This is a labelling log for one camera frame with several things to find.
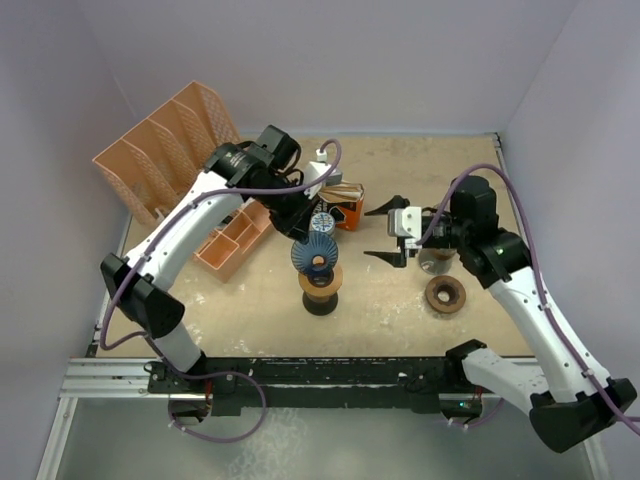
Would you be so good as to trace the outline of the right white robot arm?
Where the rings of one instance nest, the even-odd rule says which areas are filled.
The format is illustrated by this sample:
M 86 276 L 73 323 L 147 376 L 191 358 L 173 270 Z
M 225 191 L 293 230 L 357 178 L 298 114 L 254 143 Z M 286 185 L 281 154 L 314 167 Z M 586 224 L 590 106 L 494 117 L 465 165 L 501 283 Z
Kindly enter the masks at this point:
M 627 378 L 615 379 L 568 323 L 539 272 L 531 249 L 499 225 L 497 194 L 481 176 L 459 176 L 439 209 L 399 195 L 372 210 L 387 218 L 395 252 L 377 258 L 395 268 L 422 249 L 454 250 L 509 314 L 537 364 L 521 367 L 471 340 L 446 353 L 446 383 L 456 391 L 484 387 L 528 416 L 540 440 L 564 453 L 626 420 L 637 398 Z

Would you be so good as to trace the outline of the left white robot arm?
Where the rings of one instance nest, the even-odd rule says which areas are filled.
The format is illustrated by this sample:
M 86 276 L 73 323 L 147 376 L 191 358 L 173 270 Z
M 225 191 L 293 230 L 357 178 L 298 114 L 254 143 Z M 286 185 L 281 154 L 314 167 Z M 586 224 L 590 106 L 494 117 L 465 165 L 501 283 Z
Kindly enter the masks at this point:
M 205 355 L 182 322 L 184 305 L 169 292 L 178 274 L 209 233 L 247 200 L 269 213 L 276 231 L 291 240 L 308 236 L 314 208 L 305 186 L 290 180 L 301 155 L 299 143 L 275 126 L 255 141 L 223 143 L 160 225 L 125 256 L 100 264 L 110 304 L 138 324 L 143 335 L 173 365 L 171 381 L 184 392 L 202 387 Z

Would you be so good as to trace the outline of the blue glass dripper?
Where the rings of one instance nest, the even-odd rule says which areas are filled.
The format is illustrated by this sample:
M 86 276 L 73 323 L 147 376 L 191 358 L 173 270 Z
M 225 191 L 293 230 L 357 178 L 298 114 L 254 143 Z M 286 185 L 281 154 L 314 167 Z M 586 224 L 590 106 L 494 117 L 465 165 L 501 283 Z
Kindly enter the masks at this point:
M 309 232 L 305 241 L 296 240 L 291 248 L 293 267 L 309 277 L 327 275 L 336 266 L 338 258 L 336 241 L 322 232 Z

